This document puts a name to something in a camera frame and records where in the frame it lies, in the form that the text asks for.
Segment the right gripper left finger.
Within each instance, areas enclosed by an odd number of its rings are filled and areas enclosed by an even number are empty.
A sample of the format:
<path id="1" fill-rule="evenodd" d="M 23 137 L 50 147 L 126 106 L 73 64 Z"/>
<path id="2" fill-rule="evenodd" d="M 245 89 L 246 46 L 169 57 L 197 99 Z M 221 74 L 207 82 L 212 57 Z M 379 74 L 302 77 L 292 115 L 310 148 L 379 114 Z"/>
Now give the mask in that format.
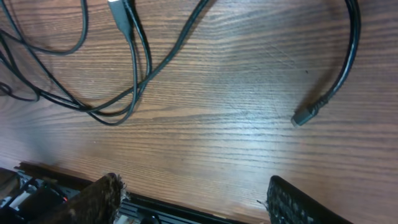
<path id="1" fill-rule="evenodd" d="M 120 175 L 108 173 L 71 200 L 32 221 L 36 224 L 113 223 L 125 196 Z"/>

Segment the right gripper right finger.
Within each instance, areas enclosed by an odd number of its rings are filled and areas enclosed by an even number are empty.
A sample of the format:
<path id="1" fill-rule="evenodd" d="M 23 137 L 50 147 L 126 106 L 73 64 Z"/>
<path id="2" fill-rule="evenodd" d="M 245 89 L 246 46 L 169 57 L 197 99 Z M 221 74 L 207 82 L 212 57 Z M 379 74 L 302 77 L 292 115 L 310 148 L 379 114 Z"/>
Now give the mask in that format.
<path id="1" fill-rule="evenodd" d="M 266 208 L 271 223 L 351 224 L 278 175 L 270 178 Z"/>

